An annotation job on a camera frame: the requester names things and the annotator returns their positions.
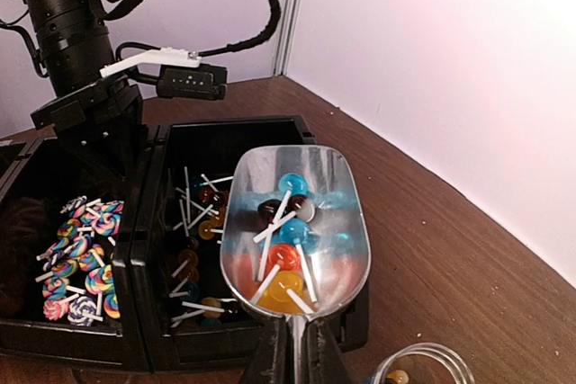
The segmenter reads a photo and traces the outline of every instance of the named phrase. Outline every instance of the wooden table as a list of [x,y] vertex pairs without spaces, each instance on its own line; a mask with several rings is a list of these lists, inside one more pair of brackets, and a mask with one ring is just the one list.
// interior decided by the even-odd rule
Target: wooden table
[[[450,185],[316,95],[279,77],[229,87],[224,103],[146,101],[145,122],[303,114],[352,166],[373,248],[370,340],[346,354],[360,381],[416,342],[445,344],[478,383],[576,382],[576,291]],[[33,132],[19,134],[29,138]],[[233,383],[240,371],[83,382]],[[0,358],[2,383],[74,383],[69,369]]]

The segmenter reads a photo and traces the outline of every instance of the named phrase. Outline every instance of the robotic arm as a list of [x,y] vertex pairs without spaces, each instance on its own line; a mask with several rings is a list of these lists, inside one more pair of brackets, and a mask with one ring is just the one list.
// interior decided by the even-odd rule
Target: robotic arm
[[[36,72],[50,78],[57,96],[31,115],[34,125],[37,129],[53,126],[71,154],[119,189],[124,189],[123,180],[133,169],[144,133],[142,97],[129,78],[155,85],[160,97],[221,100],[227,71],[203,64],[203,58],[266,42],[280,21],[278,0],[269,0],[270,22],[250,40],[201,53],[125,42],[114,54],[105,22],[126,16],[143,0],[108,0],[118,2],[110,12],[100,0],[23,1],[39,48],[15,23],[0,21],[0,29],[21,34]],[[122,51],[128,48],[145,52],[124,59]],[[159,75],[141,74],[138,65],[142,63],[160,65]]]

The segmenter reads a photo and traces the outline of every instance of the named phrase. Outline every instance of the scoop handle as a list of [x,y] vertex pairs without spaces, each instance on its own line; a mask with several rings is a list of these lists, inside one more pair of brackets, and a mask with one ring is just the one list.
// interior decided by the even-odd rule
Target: scoop handle
[[287,322],[266,322],[252,362],[240,384],[352,384],[342,352],[326,320],[309,323],[303,334],[301,382],[294,380],[293,340]]

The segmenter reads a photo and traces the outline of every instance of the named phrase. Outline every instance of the silver scoop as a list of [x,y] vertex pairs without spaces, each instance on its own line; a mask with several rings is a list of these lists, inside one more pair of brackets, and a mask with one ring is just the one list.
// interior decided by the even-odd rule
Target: silver scoop
[[[305,180],[308,200],[302,202],[301,196],[298,204],[298,200],[285,199],[286,193],[279,188],[285,174]],[[301,192],[297,186],[294,193]],[[258,213],[258,207],[269,200],[287,204],[272,220]],[[310,229],[306,241],[298,236],[303,219]],[[283,221],[286,229],[279,228],[278,234],[274,228]],[[300,260],[297,270],[294,259]],[[370,262],[354,179],[338,151],[313,145],[258,147],[240,159],[230,189],[220,265],[233,295],[248,312],[288,323],[294,382],[302,382],[306,327],[356,297],[366,282]]]

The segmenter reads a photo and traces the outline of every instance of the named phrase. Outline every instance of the pink wall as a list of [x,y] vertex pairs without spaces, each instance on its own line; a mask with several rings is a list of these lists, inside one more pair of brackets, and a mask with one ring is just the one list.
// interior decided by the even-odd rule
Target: pink wall
[[[19,0],[0,0],[0,17],[5,21],[23,11]],[[131,15],[109,27],[114,46],[138,40],[190,50],[210,49],[256,35],[266,25],[268,14],[266,0],[146,0]],[[273,55],[274,43],[269,42],[210,61],[229,67],[230,80],[240,81],[270,76]],[[149,86],[141,90],[146,95],[154,94]],[[52,98],[50,83],[34,74],[19,37],[0,31],[0,137],[30,128],[30,113]]]
[[575,0],[302,0],[288,75],[576,285]]

